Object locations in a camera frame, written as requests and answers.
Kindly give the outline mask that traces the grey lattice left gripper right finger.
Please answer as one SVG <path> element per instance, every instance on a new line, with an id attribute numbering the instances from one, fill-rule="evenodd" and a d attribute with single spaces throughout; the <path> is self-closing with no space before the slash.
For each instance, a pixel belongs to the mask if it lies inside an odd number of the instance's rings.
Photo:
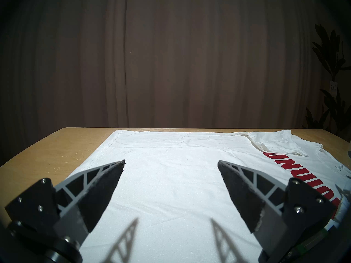
<path id="1" fill-rule="evenodd" d="M 223 160 L 218 169 L 231 201 L 262 247 L 259 261 L 293 261 L 316 246 L 336 206 L 292 177 L 284 185 L 270 175 Z"/>

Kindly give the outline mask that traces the grey lattice left gripper left finger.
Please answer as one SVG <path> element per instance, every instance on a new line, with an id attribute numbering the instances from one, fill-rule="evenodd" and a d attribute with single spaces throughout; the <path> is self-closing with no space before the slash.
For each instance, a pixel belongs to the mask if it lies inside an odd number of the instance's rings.
<path id="1" fill-rule="evenodd" d="M 79 251 L 106 210 L 125 160 L 84 170 L 53 186 L 42 178 L 6 206 L 6 263 L 82 263 Z"/>

